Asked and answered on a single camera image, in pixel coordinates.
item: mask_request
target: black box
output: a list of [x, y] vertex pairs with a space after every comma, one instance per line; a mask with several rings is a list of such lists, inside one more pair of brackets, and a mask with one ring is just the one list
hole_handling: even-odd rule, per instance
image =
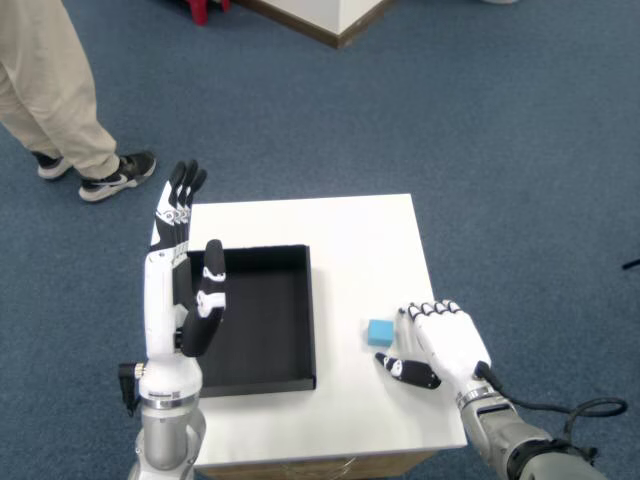
[[[193, 287], [204, 252], [189, 252]], [[316, 387], [309, 247], [225, 249], [227, 309], [198, 359], [202, 397]]]

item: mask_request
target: blue cube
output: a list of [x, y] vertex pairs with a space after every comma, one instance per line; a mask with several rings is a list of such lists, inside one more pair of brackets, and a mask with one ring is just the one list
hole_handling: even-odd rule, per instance
[[376, 347], [390, 347], [393, 343], [393, 322], [369, 320], [367, 343]]

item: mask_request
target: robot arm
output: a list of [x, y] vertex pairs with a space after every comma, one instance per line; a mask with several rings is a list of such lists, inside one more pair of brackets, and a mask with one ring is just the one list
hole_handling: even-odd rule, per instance
[[222, 243], [207, 243], [197, 293], [187, 248], [193, 196], [206, 172], [179, 162], [164, 186], [145, 259], [146, 364], [121, 365], [123, 400], [136, 408], [135, 380], [142, 399], [143, 428], [130, 480], [192, 479], [206, 431], [198, 409], [203, 355], [222, 322], [226, 306]]
[[[411, 304], [407, 311], [429, 364], [380, 353], [376, 358], [402, 382], [426, 388], [436, 388], [440, 380], [449, 383], [471, 443], [500, 479], [606, 480], [570, 442], [554, 440], [520, 418], [491, 373], [491, 359], [471, 317], [455, 302]], [[626, 404], [607, 413], [624, 410]]]

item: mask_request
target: black and white sneaker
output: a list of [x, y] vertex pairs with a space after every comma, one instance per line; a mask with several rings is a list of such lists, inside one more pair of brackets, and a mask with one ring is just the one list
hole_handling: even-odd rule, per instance
[[83, 178], [78, 193], [87, 202], [99, 202], [125, 188], [137, 187], [153, 174], [155, 168], [156, 158], [151, 152], [123, 155], [118, 170], [99, 180]]
[[44, 153], [31, 152], [38, 160], [38, 176], [45, 180], [56, 180], [71, 168], [71, 164], [64, 157], [51, 158]]

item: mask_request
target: wire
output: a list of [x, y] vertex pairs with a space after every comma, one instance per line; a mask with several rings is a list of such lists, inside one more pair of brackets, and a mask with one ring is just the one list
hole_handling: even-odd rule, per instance
[[638, 260], [634, 260], [632, 262], [627, 262], [622, 266], [623, 270], [629, 270], [630, 268], [637, 267], [640, 265], [640, 258]]
[[[572, 444], [571, 439], [573, 434], [573, 426], [578, 417], [590, 417], [590, 418], [615, 417], [616, 415], [620, 415], [626, 412], [627, 409], [629, 408], [629, 404], [625, 400], [617, 397], [594, 398], [593, 400], [589, 400], [588, 402], [581, 403], [575, 408], [567, 408], [567, 407], [563, 407], [561, 405], [555, 405], [552, 403], [525, 402], [524, 400], [519, 400], [515, 397], [512, 397], [511, 395], [508, 395], [504, 391], [502, 387], [502, 383], [500, 382], [500, 380], [498, 380], [498, 377], [495, 375], [495, 373], [493, 373], [493, 371], [491, 370], [491, 367], [489, 367], [487, 363], [478, 362], [474, 373], [477, 377], [484, 378], [487, 382], [489, 382], [489, 384], [493, 387], [493, 389], [496, 392], [498, 392], [500, 395], [502, 395], [504, 398], [510, 400], [512, 403], [522, 408], [526, 408], [528, 410], [544, 410], [549, 412], [558, 412], [558, 413], [564, 413], [565, 415], [568, 415], [563, 428], [563, 433], [564, 433], [563, 440], [565, 440], [569, 444]], [[606, 410], [602, 410], [602, 409], [595, 410], [595, 411], [591, 410], [595, 407], [601, 407], [603, 405], [617, 405], [617, 406], [615, 408], [609, 408]], [[596, 454], [596, 450], [588, 449], [588, 451], [590, 453], [587, 453], [587, 455], [591, 459], [593, 459], [593, 457]]]

